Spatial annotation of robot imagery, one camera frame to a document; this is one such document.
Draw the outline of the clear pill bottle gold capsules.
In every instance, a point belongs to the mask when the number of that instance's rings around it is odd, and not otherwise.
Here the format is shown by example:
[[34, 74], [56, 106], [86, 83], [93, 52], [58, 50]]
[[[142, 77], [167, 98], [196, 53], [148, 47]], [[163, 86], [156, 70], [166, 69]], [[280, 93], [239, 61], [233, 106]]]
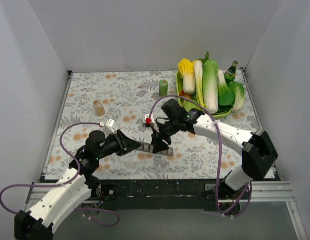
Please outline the clear pill bottle gold capsules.
[[99, 100], [93, 101], [93, 107], [97, 116], [101, 117], [105, 114], [104, 106]]

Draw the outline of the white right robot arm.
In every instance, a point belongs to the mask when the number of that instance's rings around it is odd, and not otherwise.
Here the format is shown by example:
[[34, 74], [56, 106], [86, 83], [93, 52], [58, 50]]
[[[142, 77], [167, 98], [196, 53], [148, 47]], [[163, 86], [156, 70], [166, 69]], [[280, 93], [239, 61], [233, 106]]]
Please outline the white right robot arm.
[[278, 157], [268, 133], [262, 129], [252, 132], [232, 127], [212, 120], [203, 110], [186, 110], [175, 99], [165, 102], [161, 109], [166, 114], [165, 123], [159, 123], [152, 114], [145, 115], [143, 121], [153, 131], [151, 144], [154, 154], [167, 150], [171, 136], [182, 131], [222, 141], [224, 146], [241, 155], [241, 165], [216, 184], [213, 195], [234, 198], [249, 182], [263, 180]]

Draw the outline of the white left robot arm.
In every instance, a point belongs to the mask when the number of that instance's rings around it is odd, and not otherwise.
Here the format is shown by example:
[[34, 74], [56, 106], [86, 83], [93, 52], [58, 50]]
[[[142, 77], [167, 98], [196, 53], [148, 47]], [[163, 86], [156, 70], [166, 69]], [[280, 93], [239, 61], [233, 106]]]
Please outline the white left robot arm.
[[61, 222], [86, 199], [96, 200], [101, 194], [100, 181], [93, 176], [99, 160], [112, 154], [123, 156], [141, 144], [120, 130], [105, 135], [101, 130], [89, 133], [85, 145], [77, 150], [58, 187], [28, 211], [20, 210], [14, 218], [17, 240], [51, 240]]

